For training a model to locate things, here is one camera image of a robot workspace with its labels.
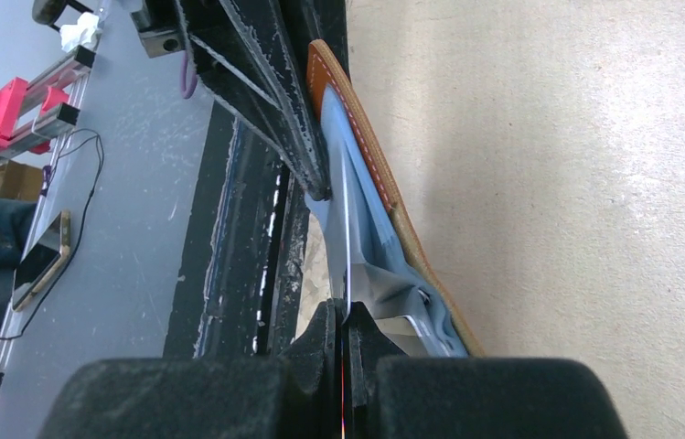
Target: screw hole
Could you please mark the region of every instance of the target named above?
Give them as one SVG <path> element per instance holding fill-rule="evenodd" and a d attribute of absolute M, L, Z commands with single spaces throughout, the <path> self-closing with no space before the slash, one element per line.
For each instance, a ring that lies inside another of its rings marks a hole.
<path fill-rule="evenodd" d="M 180 47 L 180 44 L 174 38 L 166 39 L 164 44 L 162 44 L 162 48 L 167 52 L 174 52 L 178 47 Z"/>

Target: black cable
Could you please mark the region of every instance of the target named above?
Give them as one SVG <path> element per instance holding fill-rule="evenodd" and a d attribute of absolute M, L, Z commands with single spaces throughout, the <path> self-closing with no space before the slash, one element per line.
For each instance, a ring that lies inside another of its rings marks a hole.
<path fill-rule="evenodd" d="M 30 322 L 32 322 L 32 319 L 35 318 L 35 314 L 37 314 L 38 309 L 40 309 L 40 307 L 43 306 L 43 302 L 46 301 L 48 294 L 51 293 L 51 290 L 54 289 L 54 285 L 57 284 L 57 282 L 59 281 L 59 278 L 62 277 L 62 274 L 64 274 L 68 270 L 70 263 L 73 261 L 73 258 L 75 257 L 76 253 L 78 252 L 78 248 L 80 247 L 80 240 L 81 240 L 81 238 L 83 238 L 83 227 L 86 224 L 86 212 L 89 211 L 89 204 L 91 203 L 91 199 L 94 197 L 94 191 L 97 189 L 97 181 L 100 179 L 100 174 L 102 173 L 102 168 L 105 166 L 105 149 L 102 146 L 102 138 L 100 137 L 100 134 L 97 133 L 96 131 L 90 130 L 88 128 L 82 128 L 82 129 L 76 130 L 73 133 L 75 134 L 75 133 L 78 133 L 81 131 L 90 131 L 90 132 L 93 132 L 94 135 L 92 137 L 89 137 L 88 139 L 86 139 L 83 143 L 78 145 L 75 149 L 66 152 L 64 155 L 59 156 L 59 158 L 62 158 L 65 155 L 69 155 L 69 154 L 77 151 L 81 147 L 83 147 L 90 140 L 96 139 L 94 142 L 94 149 L 97 151 L 97 158 L 98 158 L 97 173 L 94 175 L 94 182 L 91 184 L 91 191 L 89 191 L 89 196 L 86 198 L 86 204 L 84 204 L 84 206 L 83 206 L 83 213 L 80 215 L 80 228 L 78 231 L 78 239 L 76 239 L 75 246 L 73 247 L 72 251 L 70 252 L 70 257 L 65 262 L 65 265 L 62 267 L 62 269 L 59 271 L 59 274 L 57 274 L 57 276 L 51 282 L 51 285 L 48 286 L 48 288 L 46 289 L 46 292 L 43 293 L 43 295 L 40 296 L 40 298 L 38 299 L 35 309 L 32 310 L 32 313 L 29 315 L 29 317 L 27 318 L 27 321 L 22 326 L 21 331 L 19 331 L 19 333 L 16 334 L 15 336 L 0 337 L 0 340 L 4 340 L 4 341 L 16 340 L 17 338 L 20 338 L 20 337 L 25 335 L 25 330 L 27 330 L 27 327 L 29 326 Z"/>

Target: smartphone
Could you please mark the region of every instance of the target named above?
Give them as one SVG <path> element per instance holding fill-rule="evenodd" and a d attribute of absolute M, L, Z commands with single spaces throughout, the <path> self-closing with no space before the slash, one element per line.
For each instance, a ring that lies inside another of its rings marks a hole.
<path fill-rule="evenodd" d="M 14 272 L 12 307 L 21 311 L 70 258 L 70 211 L 62 210 L 40 235 Z"/>

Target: beige floor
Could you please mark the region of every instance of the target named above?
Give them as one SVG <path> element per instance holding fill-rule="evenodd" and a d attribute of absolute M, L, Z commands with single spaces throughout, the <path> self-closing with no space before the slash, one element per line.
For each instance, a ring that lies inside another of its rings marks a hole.
<path fill-rule="evenodd" d="M 352 0 L 348 30 L 488 352 L 582 360 L 632 437 L 685 438 L 685 1 Z"/>

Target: scratched surface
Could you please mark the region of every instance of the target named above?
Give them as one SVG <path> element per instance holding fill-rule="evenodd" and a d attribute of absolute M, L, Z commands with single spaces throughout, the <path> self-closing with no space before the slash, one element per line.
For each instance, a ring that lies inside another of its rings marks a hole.
<path fill-rule="evenodd" d="M 148 59 L 112 7 L 79 122 L 102 135 L 105 167 L 75 260 L 4 349 L 0 437 L 34 437 L 79 366 L 162 354 L 212 100 L 182 101 L 180 55 Z M 97 159 L 86 146 L 62 160 L 44 209 L 70 209 L 75 240 Z"/>

